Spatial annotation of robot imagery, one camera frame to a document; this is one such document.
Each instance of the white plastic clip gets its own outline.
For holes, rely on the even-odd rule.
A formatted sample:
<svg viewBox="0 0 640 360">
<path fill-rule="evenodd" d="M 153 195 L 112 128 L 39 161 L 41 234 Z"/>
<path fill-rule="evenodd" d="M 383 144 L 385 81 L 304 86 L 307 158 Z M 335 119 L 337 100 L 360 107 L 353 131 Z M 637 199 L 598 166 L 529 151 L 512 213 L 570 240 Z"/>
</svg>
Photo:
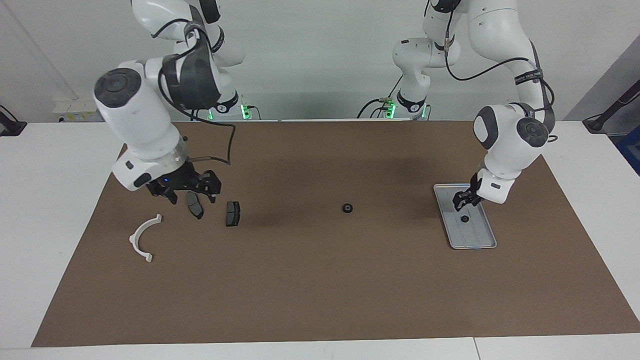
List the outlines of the white plastic clip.
<svg viewBox="0 0 640 360">
<path fill-rule="evenodd" d="M 142 233 L 145 232 L 145 230 L 147 230 L 150 226 L 152 225 L 156 225 L 156 224 L 160 224 L 162 222 L 162 215 L 158 214 L 156 216 L 156 218 L 153 218 L 147 222 L 145 222 L 144 224 L 140 225 L 140 227 L 138 228 L 138 230 L 136 230 L 135 233 L 133 233 L 133 235 L 131 235 L 129 237 L 129 242 L 131 243 L 131 245 L 133 245 L 133 249 L 140 255 L 142 255 L 146 260 L 147 263 L 150 263 L 151 260 L 153 260 L 154 256 L 152 254 L 149 254 L 148 252 L 143 252 L 142 250 L 140 250 L 140 246 L 138 245 L 138 242 L 140 241 L 140 236 L 142 235 Z"/>
</svg>

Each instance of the gray tray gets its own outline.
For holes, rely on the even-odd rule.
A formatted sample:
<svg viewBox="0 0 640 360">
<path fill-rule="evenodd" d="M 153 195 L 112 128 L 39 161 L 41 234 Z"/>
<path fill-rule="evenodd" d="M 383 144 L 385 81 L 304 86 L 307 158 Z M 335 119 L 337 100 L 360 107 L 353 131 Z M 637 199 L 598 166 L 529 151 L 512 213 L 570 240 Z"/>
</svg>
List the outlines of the gray tray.
<svg viewBox="0 0 640 360">
<path fill-rule="evenodd" d="M 460 212 L 453 206 L 454 195 L 468 188 L 469 184 L 438 184 L 433 187 L 449 243 L 457 250 L 493 249 L 498 244 L 482 204 L 476 207 L 467 205 Z M 462 221 L 465 215 L 469 217 L 466 223 Z"/>
</svg>

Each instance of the black cable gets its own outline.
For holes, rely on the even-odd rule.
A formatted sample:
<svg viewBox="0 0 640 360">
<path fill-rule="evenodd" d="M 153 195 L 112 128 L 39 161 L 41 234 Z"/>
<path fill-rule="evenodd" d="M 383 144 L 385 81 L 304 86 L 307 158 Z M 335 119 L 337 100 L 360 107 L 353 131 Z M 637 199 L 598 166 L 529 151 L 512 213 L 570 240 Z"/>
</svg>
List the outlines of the black cable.
<svg viewBox="0 0 640 360">
<path fill-rule="evenodd" d="M 533 113 L 537 113 L 538 111 L 549 110 L 556 103 L 556 93 L 554 92 L 554 89 L 552 89 L 549 83 L 547 83 L 544 79 L 540 79 L 540 83 L 543 85 L 542 91 L 546 91 L 545 89 L 549 90 L 549 93 L 551 94 L 551 101 L 549 101 L 548 105 L 540 109 L 533 110 L 532 111 Z"/>
<path fill-rule="evenodd" d="M 358 113 L 358 117 L 356 119 L 359 119 L 362 116 L 362 113 L 371 106 L 371 104 L 375 103 L 375 102 L 380 102 L 379 99 L 373 99 L 371 101 L 369 101 L 365 106 L 362 106 L 362 109 L 360 110 L 360 112 Z"/>
<path fill-rule="evenodd" d="M 449 38 L 449 33 L 450 33 L 450 30 L 451 30 L 451 21 L 453 20 L 453 13 L 454 12 L 451 12 L 451 15 L 449 16 L 449 23 L 447 24 L 446 39 Z M 456 79 L 458 81 L 468 81 L 468 80 L 473 80 L 475 78 L 479 78 L 480 76 L 486 74 L 487 72 L 492 71 L 493 69 L 496 69 L 496 68 L 498 68 L 500 66 L 503 66 L 504 64 L 507 64 L 507 63 L 510 63 L 510 62 L 513 62 L 513 61 L 526 61 L 526 62 L 529 62 L 529 59 L 527 59 L 527 58 L 511 58 L 511 59 L 508 59 L 508 60 L 504 60 L 504 61 L 502 61 L 502 62 L 490 67 L 489 69 L 486 69 L 485 71 L 482 71 L 482 72 L 480 72 L 480 73 L 478 73 L 476 75 L 473 75 L 473 76 L 471 76 L 469 78 L 459 78 L 458 76 L 455 76 L 453 74 L 453 71 L 451 71 L 451 66 L 449 65 L 449 50 L 446 49 L 445 52 L 444 52 L 444 62 L 447 65 L 447 71 L 449 71 L 449 74 L 454 79 Z"/>
<path fill-rule="evenodd" d="M 191 110 L 191 115 L 195 114 L 195 117 L 198 117 L 199 116 L 198 114 L 200 113 L 200 110 L 202 110 L 202 109 Z"/>
<path fill-rule="evenodd" d="M 454 12 L 451 12 L 451 15 L 449 16 L 449 22 L 447 23 L 447 32 L 446 32 L 446 36 L 445 36 L 446 37 L 445 42 L 449 38 L 449 34 L 450 34 L 450 31 L 451 31 L 451 22 L 453 21 L 453 13 Z M 449 50 L 446 49 L 445 52 L 444 52 L 444 62 L 447 65 L 447 71 L 449 72 L 449 75 L 451 75 L 452 78 L 454 78 L 454 79 L 456 79 L 458 81 L 468 81 L 468 80 L 473 80 L 475 78 L 479 78 L 480 76 L 486 74 L 489 71 L 492 71 L 494 69 L 497 69 L 497 68 L 499 68 L 499 67 L 501 67 L 501 66 L 503 66 L 505 64 L 508 64 L 508 63 L 511 63 L 511 62 L 514 62 L 514 61 L 526 61 L 527 63 L 531 63 L 531 61 L 529 59 L 527 59 L 527 58 L 523 58 L 523 57 L 511 58 L 511 59 L 508 59 L 508 60 L 504 60 L 504 61 L 502 61 L 500 63 L 497 63 L 494 66 L 490 67 L 489 69 L 486 69 L 486 70 L 484 70 L 482 72 L 479 72 L 476 75 L 470 76 L 468 78 L 459 78 L 458 76 L 456 76 L 453 73 L 453 71 L 451 71 L 451 66 L 449 65 Z M 549 102 L 548 105 L 544 106 L 543 108 L 533 110 L 533 112 L 549 110 L 549 109 L 551 109 L 551 107 L 556 102 L 556 93 L 554 92 L 554 89 L 552 89 L 551 86 L 549 85 L 549 83 L 547 83 L 544 79 L 540 79 L 540 82 L 543 85 L 543 89 L 542 89 L 543 91 L 546 91 L 545 88 L 549 90 L 549 93 L 551 94 L 551 101 Z"/>
<path fill-rule="evenodd" d="M 177 24 L 178 22 L 190 22 L 187 19 L 173 19 L 170 22 L 167 22 L 166 24 L 162 25 L 162 27 L 160 28 L 160 30 L 156 31 L 154 34 L 151 35 L 152 38 L 157 38 L 160 33 L 162 33 L 166 28 L 168 28 L 169 26 L 173 25 L 173 24 Z"/>
<path fill-rule="evenodd" d="M 393 89 L 391 89 L 391 92 L 389 93 L 389 96 L 387 96 L 387 97 L 391 97 L 391 95 L 393 95 L 394 91 L 398 88 L 398 85 L 400 85 L 400 81 L 402 81 L 403 76 L 404 76 L 404 74 L 400 75 L 400 78 L 396 82 L 396 85 L 394 86 Z"/>
<path fill-rule="evenodd" d="M 0 105 L 0 108 L 2 108 L 2 110 L 6 111 L 7 114 L 11 115 L 11 117 L 17 122 L 18 118 L 15 117 L 15 115 L 9 111 L 9 109 L 5 108 L 4 106 Z"/>
<path fill-rule="evenodd" d="M 398 81 L 396 81 L 396 84 L 394 85 L 394 88 L 391 89 L 391 92 L 389 92 L 389 96 L 387 96 L 387 97 L 391 97 L 391 95 L 393 95 L 394 91 L 398 88 L 398 85 L 400 85 L 400 81 L 402 81 L 403 76 L 404 76 L 404 74 L 400 75 L 400 78 L 398 79 Z M 382 110 L 380 110 L 380 112 L 378 113 L 378 116 L 376 117 L 376 119 L 380 117 L 380 115 L 382 114 Z"/>
<path fill-rule="evenodd" d="M 258 119 L 262 120 L 262 115 L 260 114 L 260 109 L 257 106 L 249 105 L 246 107 L 247 109 L 256 109 L 258 111 Z"/>
<path fill-rule="evenodd" d="M 170 24 L 175 24 L 176 22 L 189 22 L 187 20 L 184 19 L 176 19 L 176 20 L 172 20 Z M 209 41 L 209 36 L 207 35 L 207 33 L 205 33 L 204 31 L 202 31 L 202 29 L 200 28 L 195 28 L 195 30 L 198 31 L 198 33 L 205 38 L 207 45 L 209 46 L 209 48 L 211 48 L 211 42 Z M 178 55 L 177 57 L 175 57 L 173 60 L 177 61 L 185 56 L 187 56 L 188 54 L 192 53 L 196 48 L 198 47 L 198 43 L 196 43 L 191 49 L 185 51 L 184 53 Z M 231 135 L 229 137 L 229 143 L 228 143 L 228 147 L 227 147 L 227 158 L 226 159 L 221 159 L 221 158 L 217 158 L 215 156 L 204 156 L 201 158 L 195 158 L 192 161 L 204 161 L 204 160 L 215 160 L 215 161 L 220 161 L 221 163 L 227 164 L 227 165 L 231 165 L 231 148 L 232 148 L 232 144 L 234 141 L 234 136 L 236 135 L 236 126 L 233 124 L 224 124 L 221 122 L 213 122 L 213 121 L 208 121 L 205 119 L 201 119 L 200 117 L 194 116 L 194 115 L 190 115 L 189 113 L 187 113 L 186 111 L 184 111 L 183 109 L 180 109 L 173 101 L 171 101 L 171 99 L 169 99 L 169 97 L 167 96 L 167 94 L 164 92 L 164 88 L 162 86 L 162 78 L 163 78 L 164 72 L 162 70 L 162 68 L 160 68 L 160 71 L 158 72 L 158 89 L 160 89 L 160 94 L 162 94 L 162 96 L 164 97 L 165 101 L 168 102 L 173 108 L 175 108 L 179 113 L 189 117 L 191 120 L 195 120 L 195 121 L 199 121 L 199 122 L 203 122 L 205 124 L 209 124 L 209 125 L 214 125 L 214 126 L 220 126 L 220 127 L 231 127 Z"/>
<path fill-rule="evenodd" d="M 380 110 L 380 112 L 378 113 L 378 116 L 376 117 L 376 119 L 377 119 L 377 118 L 379 118 L 379 117 L 380 117 L 380 114 L 382 113 L 382 111 L 383 111 L 384 109 L 385 109 L 384 107 L 380 107 L 380 108 L 375 109 L 374 111 L 372 111 L 372 112 L 371 112 L 371 115 L 369 115 L 369 118 L 370 118 L 370 119 L 373 119 L 373 118 L 374 118 L 374 117 L 373 117 L 373 113 L 375 113 L 376 111 Z"/>
</svg>

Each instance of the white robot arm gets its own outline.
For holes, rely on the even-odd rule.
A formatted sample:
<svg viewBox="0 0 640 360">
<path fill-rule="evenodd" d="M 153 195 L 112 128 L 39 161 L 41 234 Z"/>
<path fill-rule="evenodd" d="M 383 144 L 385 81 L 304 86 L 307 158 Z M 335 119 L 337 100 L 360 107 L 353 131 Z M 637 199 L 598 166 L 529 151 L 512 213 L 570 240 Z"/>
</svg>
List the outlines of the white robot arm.
<svg viewBox="0 0 640 360">
<path fill-rule="evenodd" d="M 215 1 L 201 3 L 207 10 L 205 19 L 220 17 Z M 133 0 L 132 7 L 153 37 L 178 42 L 177 53 L 122 63 L 96 82 L 93 97 L 98 109 L 127 145 L 113 165 L 113 173 L 128 190 L 146 186 L 152 195 L 166 197 L 173 204 L 177 202 L 176 190 L 202 193 L 215 202 L 220 180 L 211 170 L 204 174 L 195 171 L 163 103 L 164 98 L 183 113 L 208 110 L 219 103 L 223 92 L 219 84 L 225 82 L 212 56 L 215 45 L 211 35 L 199 10 L 183 0 Z M 232 56 L 224 59 L 234 62 Z"/>
<path fill-rule="evenodd" d="M 394 51 L 394 61 L 404 74 L 396 112 L 405 111 L 413 119 L 420 113 L 416 104 L 424 105 L 430 83 L 424 69 L 445 67 L 460 81 L 485 73 L 461 79 L 451 72 L 460 56 L 452 29 L 463 13 L 472 48 L 511 70 L 520 101 L 486 106 L 478 113 L 474 133 L 488 153 L 471 187 L 453 199 L 458 211 L 483 199 L 504 203 L 515 179 L 540 156 L 556 123 L 546 91 L 550 87 L 536 48 L 520 25 L 516 0 L 430 0 L 423 26 L 428 38 L 403 40 Z"/>
</svg>

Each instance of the brown paper surface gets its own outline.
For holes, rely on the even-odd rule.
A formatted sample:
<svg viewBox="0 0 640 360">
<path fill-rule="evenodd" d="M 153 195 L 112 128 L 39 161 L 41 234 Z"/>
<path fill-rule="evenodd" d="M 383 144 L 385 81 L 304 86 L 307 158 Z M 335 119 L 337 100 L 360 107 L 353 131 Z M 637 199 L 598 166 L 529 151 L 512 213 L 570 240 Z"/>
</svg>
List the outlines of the brown paper surface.
<svg viewBox="0 0 640 360">
<path fill-rule="evenodd" d="M 228 129 L 179 129 L 225 157 Z M 640 332 L 542 158 L 485 204 L 496 249 L 449 247 L 433 185 L 484 154 L 469 122 L 240 124 L 232 167 L 197 165 L 223 182 L 199 221 L 112 176 L 33 346 Z"/>
</svg>

